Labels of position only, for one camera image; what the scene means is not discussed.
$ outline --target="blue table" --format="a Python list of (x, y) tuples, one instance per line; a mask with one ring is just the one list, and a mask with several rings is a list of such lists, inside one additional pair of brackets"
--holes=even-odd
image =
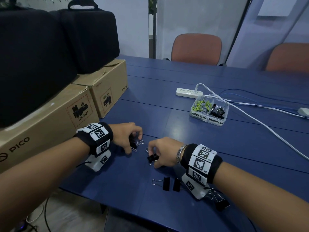
[[(309, 202), (309, 161), (265, 127), (233, 108), (226, 123), (217, 127), (189, 117), (188, 111), (194, 100), (175, 95), (178, 87), (194, 89), (197, 83), (202, 82), (216, 93), (231, 87), (245, 88), (309, 104), (308, 96), (305, 97), (309, 77), (283, 75), (283, 80), (280, 80), (277, 73), (123, 58), (127, 60), (129, 88), (103, 119), (105, 122), (135, 122), (143, 127), (145, 143), (164, 136), (186, 143), (203, 143), (217, 150), (226, 162)], [(300, 106), (287, 102), (280, 104)], [(273, 127), (306, 154), (308, 120), (267, 109), (244, 106), (242, 109)], [(81, 166), (61, 187), (177, 231), (253, 231), (248, 219), (234, 205), (218, 213), (207, 200), (197, 201), (185, 190), (179, 193), (172, 191), (173, 169), (149, 166), (144, 151), (146, 147), (141, 145), (137, 152), (126, 156), (113, 146), (113, 155), (99, 172)], [(160, 180), (166, 176), (171, 177), (171, 191), (151, 185), (152, 179)]]

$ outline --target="cardboard box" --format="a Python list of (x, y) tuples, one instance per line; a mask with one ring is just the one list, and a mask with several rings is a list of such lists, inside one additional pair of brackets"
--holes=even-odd
[(89, 87), (98, 116), (103, 118), (128, 88), (126, 61), (114, 59), (100, 70), (73, 82)]
[(86, 86), (68, 85), (45, 105), (0, 131), (0, 173), (70, 139), (78, 128), (98, 122)]

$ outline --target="clear plastic box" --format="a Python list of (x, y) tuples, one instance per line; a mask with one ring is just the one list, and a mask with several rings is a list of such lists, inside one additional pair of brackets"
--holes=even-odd
[[(200, 111), (194, 110), (197, 102), (200, 100), (205, 100), (205, 101), (210, 102), (211, 105), (210, 105), (210, 110), (208, 112), (200, 112)], [(211, 108), (213, 107), (214, 104), (216, 104), (215, 109), (223, 108), (224, 110), (224, 114), (222, 115), (223, 119), (211, 115)], [(199, 96), (197, 97), (197, 99), (195, 100), (195, 102), (193, 103), (191, 107), (190, 116), (200, 119), (202, 121), (217, 125), (217, 126), (222, 126), (224, 122), (226, 121), (227, 114), (229, 111), (229, 106), (230, 106), (229, 103), (221, 99), (221, 97), (219, 96), (216, 96), (213, 94)]]

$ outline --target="white cable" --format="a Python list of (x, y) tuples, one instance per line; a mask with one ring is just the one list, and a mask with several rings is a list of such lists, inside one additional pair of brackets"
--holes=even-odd
[(44, 211), (44, 205), (41, 205), (41, 206), (42, 206), (42, 211), (41, 211), (41, 213), (36, 217), (36, 219), (34, 219), (34, 220), (32, 220), (32, 221), (29, 222), (29, 221), (28, 221), (28, 217), (29, 217), (29, 216), (26, 217), (26, 222), (27, 222), (27, 223), (34, 222), (35, 220), (37, 220), (37, 219), (40, 217), (40, 215), (42, 215), (42, 212)]
[[(234, 102), (233, 100), (228, 100), (228, 99), (224, 99), (224, 98), (222, 98), (222, 99), (225, 100), (225, 101), (228, 101), (228, 102)], [(285, 114), (288, 114), (288, 115), (291, 115), (291, 116), (306, 118), (304, 116), (297, 115), (297, 114), (294, 114), (294, 113), (291, 113), (291, 112), (287, 112), (287, 111), (284, 111), (284, 110), (280, 110), (280, 109), (277, 109), (277, 108), (274, 108), (274, 107), (267, 107), (267, 106), (263, 106), (263, 105), (253, 104), (253, 103), (243, 103), (243, 102), (234, 102), (234, 103), (241, 104), (241, 105), (248, 105), (248, 106), (256, 106), (256, 107), (267, 108), (267, 109), (271, 109), (271, 110), (275, 110), (275, 111), (278, 111), (278, 112), (282, 112), (282, 113), (285, 113)]]
[[(212, 94), (214, 94), (215, 96), (218, 96), (216, 93), (214, 93), (211, 89), (209, 89), (206, 85), (204, 84), (197, 84), (195, 87), (194, 92), (196, 93), (197, 88), (199, 85), (203, 85), (206, 89), (208, 89)], [(247, 116), (249, 116), (250, 118), (252, 118), (253, 120), (259, 122), (261, 125), (265, 126), (269, 131), (271, 131), (277, 138), (279, 138), (281, 141), (283, 141), (285, 144), (287, 144), (289, 147), (291, 147), (294, 151), (296, 151), (298, 154), (300, 154), (302, 157), (304, 157), (305, 159), (309, 160), (309, 157), (305, 156), (303, 153), (301, 153), (299, 150), (297, 150), (295, 147), (293, 147), (290, 143), (288, 143), (286, 140), (284, 140), (281, 136), (279, 136), (275, 131), (273, 131), (271, 128), (269, 128), (266, 124), (262, 123), (261, 121), (257, 120), (256, 118), (250, 116), (249, 114), (245, 113), (242, 109), (238, 108), (237, 106), (235, 106), (234, 104), (231, 104), (230, 102), (226, 101), (229, 105), (235, 107), (236, 109), (240, 110), (241, 112), (243, 112), (244, 114), (246, 114)]]

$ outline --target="orange chair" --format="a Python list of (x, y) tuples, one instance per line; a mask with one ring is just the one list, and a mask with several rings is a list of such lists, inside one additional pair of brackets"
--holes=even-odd
[(309, 43), (282, 43), (272, 51), (266, 71), (309, 73)]
[(221, 39), (214, 35), (186, 33), (176, 37), (172, 61), (217, 65), (221, 54)]

